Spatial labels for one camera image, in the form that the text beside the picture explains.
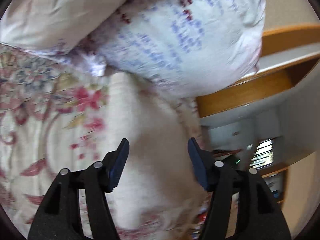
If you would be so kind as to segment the beige cable-knit sweater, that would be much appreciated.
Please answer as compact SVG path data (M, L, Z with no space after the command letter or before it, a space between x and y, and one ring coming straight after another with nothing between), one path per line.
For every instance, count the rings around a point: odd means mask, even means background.
M195 219L206 193L187 150L200 137L188 101L172 100L128 73L110 77L106 150L127 139L130 153L118 186L108 195L122 238L176 239Z

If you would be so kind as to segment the floral bed quilt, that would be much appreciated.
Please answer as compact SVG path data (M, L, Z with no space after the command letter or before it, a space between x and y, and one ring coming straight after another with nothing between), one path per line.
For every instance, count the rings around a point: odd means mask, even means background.
M23 236L62 168L83 170L111 152L106 150L106 112L110 77L116 73L92 77L1 46L1 205ZM157 91L188 101L199 120L193 99ZM201 142L201 133L196 140ZM176 239L195 228L196 217Z

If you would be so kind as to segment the wooden headboard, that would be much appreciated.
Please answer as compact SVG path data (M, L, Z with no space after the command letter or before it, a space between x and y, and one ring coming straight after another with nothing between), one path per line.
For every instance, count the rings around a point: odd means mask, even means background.
M199 116L222 113L295 87L319 63L319 24L288 25L263 33L260 69L196 99Z

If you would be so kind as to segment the white blue-patterned pillow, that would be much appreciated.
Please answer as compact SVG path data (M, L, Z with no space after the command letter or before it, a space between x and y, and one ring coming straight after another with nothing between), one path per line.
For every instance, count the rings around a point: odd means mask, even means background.
M136 74L172 95L221 90L256 68L265 0L127 0L70 53L80 71Z

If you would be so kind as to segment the pink tree-print pillow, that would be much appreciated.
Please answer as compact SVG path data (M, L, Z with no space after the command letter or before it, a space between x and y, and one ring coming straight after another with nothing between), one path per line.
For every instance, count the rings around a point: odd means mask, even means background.
M68 53L126 0L11 0L1 17L1 43Z

